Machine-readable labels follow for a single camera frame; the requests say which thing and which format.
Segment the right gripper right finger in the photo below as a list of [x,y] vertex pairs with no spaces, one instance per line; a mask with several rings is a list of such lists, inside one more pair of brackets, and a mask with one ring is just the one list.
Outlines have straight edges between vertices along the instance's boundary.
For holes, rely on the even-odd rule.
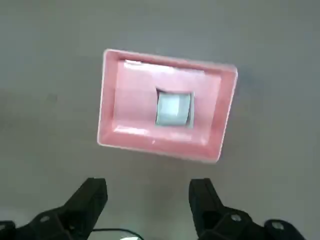
[[245,211],[223,205],[209,178],[192,179],[189,206],[199,240],[304,240],[291,223],[269,219],[255,223]]

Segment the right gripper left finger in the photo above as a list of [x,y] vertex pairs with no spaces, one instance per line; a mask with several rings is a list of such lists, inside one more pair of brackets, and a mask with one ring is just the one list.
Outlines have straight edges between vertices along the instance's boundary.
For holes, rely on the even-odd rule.
[[104,178],[87,178],[60,207],[39,213],[16,227],[12,220],[0,222],[2,240],[86,240],[108,201]]

